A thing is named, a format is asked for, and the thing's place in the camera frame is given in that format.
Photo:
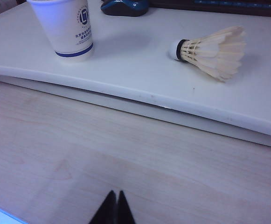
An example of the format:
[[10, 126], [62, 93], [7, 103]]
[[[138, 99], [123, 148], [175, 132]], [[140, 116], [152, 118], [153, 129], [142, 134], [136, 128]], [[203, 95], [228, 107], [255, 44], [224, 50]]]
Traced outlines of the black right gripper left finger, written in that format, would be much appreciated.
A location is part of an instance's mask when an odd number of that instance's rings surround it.
[[89, 224], [114, 224], [115, 223], [116, 194], [111, 190]]

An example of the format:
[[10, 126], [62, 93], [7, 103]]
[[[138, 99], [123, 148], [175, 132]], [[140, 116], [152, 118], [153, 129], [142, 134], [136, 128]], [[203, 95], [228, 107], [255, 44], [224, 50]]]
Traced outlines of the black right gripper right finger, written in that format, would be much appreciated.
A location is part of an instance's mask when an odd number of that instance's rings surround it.
[[118, 224], [136, 224], [124, 192], [121, 190], [118, 197]]

